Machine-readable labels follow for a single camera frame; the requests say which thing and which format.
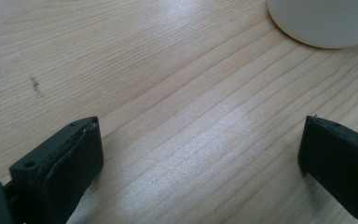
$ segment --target scratch mark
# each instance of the scratch mark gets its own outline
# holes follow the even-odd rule
[[[43,92],[39,89],[39,82],[37,82],[36,78],[34,77],[30,77],[31,81],[32,81],[32,84],[33,84],[33,87],[34,87],[34,91],[36,91],[36,93],[40,96],[44,96],[43,95]]]

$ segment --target white cup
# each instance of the white cup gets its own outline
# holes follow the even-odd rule
[[[268,0],[268,10],[303,43],[326,49],[358,45],[358,0]]]

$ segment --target wooden table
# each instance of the wooden table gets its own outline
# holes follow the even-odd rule
[[[358,132],[358,47],[300,44],[266,1],[0,0],[0,180],[100,118],[69,223],[357,223],[297,165],[314,114]]]

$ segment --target wood grain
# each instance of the wood grain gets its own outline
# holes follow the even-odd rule
[[[69,223],[357,223],[296,163],[314,114],[358,132],[358,46],[300,44],[265,1],[0,0],[0,180],[100,118]]]

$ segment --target screw hole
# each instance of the screw hole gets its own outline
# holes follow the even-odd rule
[[[36,162],[34,162],[34,161],[27,161],[25,164],[24,164],[24,166],[26,167],[26,168],[31,168],[31,167],[33,167],[33,166],[35,166],[36,165]]]

